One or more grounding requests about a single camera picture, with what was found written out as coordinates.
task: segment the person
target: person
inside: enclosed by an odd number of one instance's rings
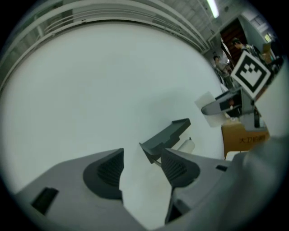
[[[232,70],[231,70],[229,65],[220,62],[220,59],[221,58],[219,56],[216,56],[216,55],[214,56],[216,68],[220,71],[221,77],[225,81],[227,88],[229,88],[229,89],[233,88],[233,84],[232,84],[232,81],[230,79],[230,73],[232,72]]]
[[[235,48],[243,51],[248,52],[249,54],[253,55],[255,58],[257,58],[263,65],[267,66],[267,63],[264,60],[263,55],[261,52],[258,50],[257,47],[254,45],[249,45],[249,44],[242,44],[238,38],[234,38],[232,40],[232,44],[235,46]]]

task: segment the gray plastic part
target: gray plastic part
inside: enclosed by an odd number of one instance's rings
[[[246,225],[280,187],[289,162],[288,141],[288,137],[270,138],[237,154],[232,162],[170,150],[197,163],[201,173],[187,187],[173,191],[171,204],[184,215],[163,230],[229,231]],[[218,164],[227,165],[227,170],[215,169]]]
[[[195,162],[174,155],[167,149],[162,151],[161,167],[173,189],[189,185],[200,175],[200,168]]]
[[[248,95],[248,93],[241,89],[242,98],[242,114],[251,114],[255,110],[255,101]]]
[[[201,109],[202,113],[207,116],[216,115],[216,114],[228,112],[228,111],[231,111],[240,107],[239,105],[237,105],[237,106],[234,106],[233,109],[230,109],[230,107],[228,107],[222,110],[220,106],[222,102],[225,102],[226,100],[229,100],[233,98],[234,96],[238,95],[239,90],[240,89],[235,89],[235,90],[232,90],[232,91],[230,90],[230,91],[223,93],[222,95],[216,98],[216,101],[209,103],[208,105],[202,107]]]
[[[241,123],[244,125],[246,131],[267,131],[266,127],[255,127],[255,114],[245,114],[240,117]]]
[[[43,188],[52,187],[59,191],[46,213],[53,223],[69,230],[145,230],[121,200],[101,198],[84,183],[85,168],[115,152],[119,149],[57,164],[21,190],[16,199],[31,203]]]
[[[119,181],[123,170],[123,148],[89,164],[83,172],[85,185],[97,196],[122,200]]]
[[[152,164],[161,157],[164,148],[171,148],[179,140],[180,135],[191,125],[190,119],[172,121],[172,124],[164,130],[150,138],[144,143],[140,143],[141,148]]]
[[[196,163],[200,174],[188,186],[172,192],[170,208],[177,207],[183,215],[156,231],[229,231],[246,224],[279,189],[288,168],[288,143],[289,137],[270,138],[250,152],[237,154],[232,162],[167,149]],[[44,230],[143,231],[120,200],[100,198],[83,182],[82,173],[87,165],[115,151],[58,164],[23,189],[16,199]],[[218,165],[227,170],[216,169]],[[59,194],[45,217],[29,203],[46,186],[56,188]]]

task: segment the ceiling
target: ceiling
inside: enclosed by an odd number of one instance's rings
[[[206,0],[162,0],[183,15],[201,33],[205,40],[215,34],[220,27],[236,18],[243,10],[243,0],[215,0],[219,17],[214,18]]]

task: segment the black and white fiducial marker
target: black and white fiducial marker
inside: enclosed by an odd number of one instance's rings
[[[243,52],[231,77],[255,98],[270,77],[270,71],[254,56]]]

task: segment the black rectangular slot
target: black rectangular slot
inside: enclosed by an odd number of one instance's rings
[[[31,203],[31,205],[41,214],[45,215],[57,194],[57,189],[46,187],[36,197],[36,199]]]
[[[226,171],[227,168],[228,168],[228,167],[223,166],[223,165],[218,165],[218,166],[216,167],[216,169],[221,170],[221,171]]]

